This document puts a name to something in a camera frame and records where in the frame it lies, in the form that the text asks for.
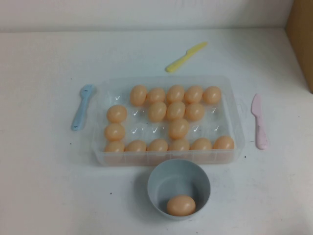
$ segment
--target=plastic utensil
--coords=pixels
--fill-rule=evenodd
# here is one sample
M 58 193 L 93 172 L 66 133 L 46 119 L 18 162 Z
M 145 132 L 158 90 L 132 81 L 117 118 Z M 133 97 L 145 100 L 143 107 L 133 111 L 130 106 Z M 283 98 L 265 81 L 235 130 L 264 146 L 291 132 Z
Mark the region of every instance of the plastic utensil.
M 251 112 L 255 116 L 256 120 L 256 146 L 261 149 L 268 148 L 268 139 L 264 130 L 264 123 L 262 117 L 262 109 L 261 109 L 261 96 L 259 94 L 255 94 L 252 105 Z
M 92 84 L 87 84 L 81 89 L 80 96 L 82 97 L 82 102 L 80 103 L 71 127 L 73 131 L 79 131 L 84 128 L 86 111 L 88 108 L 90 97 L 92 96 L 94 90 L 95 87 Z
M 207 42 L 203 42 L 193 46 L 192 48 L 187 50 L 186 54 L 183 57 L 171 63 L 169 66 L 165 68 L 165 70 L 167 72 L 175 72 L 186 60 L 188 60 L 193 54 L 204 48 L 206 45 Z

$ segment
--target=egg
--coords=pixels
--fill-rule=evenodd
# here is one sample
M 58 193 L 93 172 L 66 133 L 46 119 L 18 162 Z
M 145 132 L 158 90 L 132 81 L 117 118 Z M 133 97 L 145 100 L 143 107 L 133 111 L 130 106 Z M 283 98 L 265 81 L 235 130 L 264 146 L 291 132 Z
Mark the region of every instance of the egg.
M 205 113 L 204 106 L 199 103 L 189 104 L 186 108 L 186 117 L 191 121 L 199 121 Z
M 160 122 L 165 118 L 166 104 L 163 102 L 153 103 L 148 109 L 148 118 L 150 122 Z
M 180 85 L 174 85 L 168 90 L 166 100 L 168 103 L 182 101 L 184 94 L 184 87 Z
M 189 130 L 189 123 L 186 119 L 177 119 L 170 122 L 169 126 L 169 136 L 174 139 L 182 139 L 184 138 Z
M 208 87 L 203 92 L 203 100 L 208 104 L 217 104 L 222 98 L 221 89 L 218 87 Z
M 212 143 L 207 138 L 199 138 L 190 146 L 191 150 L 209 150 L 212 149 Z
M 185 92 L 185 101 L 189 104 L 198 103 L 202 99 L 203 89 L 201 86 L 189 87 Z
M 181 119 L 184 117 L 186 106 L 183 102 L 177 101 L 171 103 L 166 111 L 166 118 L 169 121 Z
M 196 211 L 196 203 L 188 195 L 177 195 L 167 203 L 167 212 L 173 216 L 188 216 Z
M 166 140 L 156 139 L 152 141 L 148 146 L 148 151 L 167 151 L 168 144 Z
M 155 102 L 164 102 L 165 101 L 165 90 L 162 88 L 153 88 L 151 91 L 149 91 L 147 95 L 147 101 L 149 103 L 155 103 Z
M 136 141 L 132 141 L 130 142 L 125 151 L 127 152 L 145 152 L 147 149 L 147 145 L 144 141 L 139 141 L 139 140 L 136 140 Z
M 234 147 L 234 140 L 230 136 L 219 137 L 213 145 L 213 149 L 233 149 Z
M 125 137 L 125 128 L 118 123 L 112 123 L 104 129 L 104 136 L 109 141 L 120 141 Z
M 121 123 L 127 118 L 127 109 L 123 105 L 113 105 L 107 111 L 107 119 L 113 123 Z
M 190 145 L 188 140 L 180 139 L 173 141 L 170 146 L 168 147 L 169 151 L 186 151 L 189 150 Z
M 125 144 L 122 141 L 112 141 L 107 144 L 105 152 L 124 152 Z
M 147 89 L 145 86 L 137 85 L 133 87 L 131 91 L 131 95 L 130 95 L 130 100 L 134 106 L 143 105 L 143 103 L 146 100 L 146 97 L 147 97 Z

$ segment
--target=knife handle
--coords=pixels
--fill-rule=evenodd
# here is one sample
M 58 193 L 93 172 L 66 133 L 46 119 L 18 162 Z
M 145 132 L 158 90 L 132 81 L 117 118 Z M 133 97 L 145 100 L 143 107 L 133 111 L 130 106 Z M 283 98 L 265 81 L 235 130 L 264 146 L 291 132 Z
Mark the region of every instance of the knife handle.
M 192 55 L 193 55 L 193 53 L 184 55 L 183 57 L 179 58 L 178 60 L 174 61 L 169 66 L 167 66 L 165 68 L 165 71 L 167 71 L 167 72 L 175 72 Z
M 262 116 L 256 117 L 256 146 L 261 150 L 268 148 Z

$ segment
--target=egg carton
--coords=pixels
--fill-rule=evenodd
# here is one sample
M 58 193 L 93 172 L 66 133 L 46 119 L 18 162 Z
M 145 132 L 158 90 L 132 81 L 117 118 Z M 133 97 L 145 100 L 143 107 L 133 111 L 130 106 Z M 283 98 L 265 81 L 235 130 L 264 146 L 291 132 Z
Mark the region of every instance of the egg carton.
M 233 138 L 234 149 L 188 150 L 166 152 L 104 152 L 107 140 L 104 129 L 109 122 L 107 110 L 116 104 L 127 108 L 127 119 L 122 122 L 126 136 L 122 140 L 125 146 L 134 140 L 145 141 L 147 146 L 155 139 L 172 141 L 168 135 L 169 122 L 151 123 L 148 120 L 148 104 L 136 107 L 130 103 L 131 89 L 136 85 L 144 85 L 147 91 L 161 87 L 166 92 L 173 85 L 182 85 L 185 90 L 191 86 L 201 86 L 203 90 L 217 86 L 222 91 L 222 99 L 217 105 L 202 104 L 205 107 L 204 117 L 195 122 L 189 121 L 189 132 L 186 139 L 190 145 L 198 138 L 208 138 L 212 144 L 224 135 Z M 245 139 L 230 82 L 222 76 L 167 76 L 167 77 L 129 77 L 110 79 L 97 86 L 97 108 L 95 112 L 92 149 L 98 161 L 104 166 L 157 165 L 169 159 L 188 159 L 198 164 L 221 164 L 236 160 L 244 145 Z

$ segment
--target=bowl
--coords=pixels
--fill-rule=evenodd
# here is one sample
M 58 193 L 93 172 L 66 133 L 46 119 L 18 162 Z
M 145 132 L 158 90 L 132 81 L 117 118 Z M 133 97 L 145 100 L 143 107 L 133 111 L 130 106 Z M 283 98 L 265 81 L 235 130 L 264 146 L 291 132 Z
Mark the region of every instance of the bowl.
M 148 195 L 153 206 L 173 220 L 184 220 L 197 214 L 207 203 L 210 191 L 205 171 L 188 160 L 167 160 L 152 171 L 148 180 Z M 193 214 L 173 216 L 167 213 L 167 202 L 179 194 L 188 195 L 195 200 L 196 211 Z

